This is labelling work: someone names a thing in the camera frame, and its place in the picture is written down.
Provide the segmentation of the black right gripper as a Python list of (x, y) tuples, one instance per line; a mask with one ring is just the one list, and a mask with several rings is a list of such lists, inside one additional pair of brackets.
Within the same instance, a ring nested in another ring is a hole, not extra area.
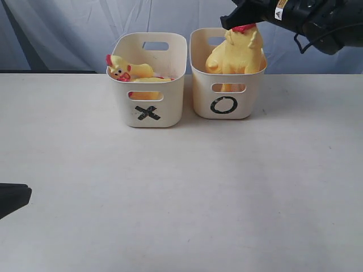
[(362, 47), (362, 1), (233, 1), (220, 17), (224, 29), (264, 20), (295, 33), (300, 53), (310, 47), (334, 55), (344, 47)]

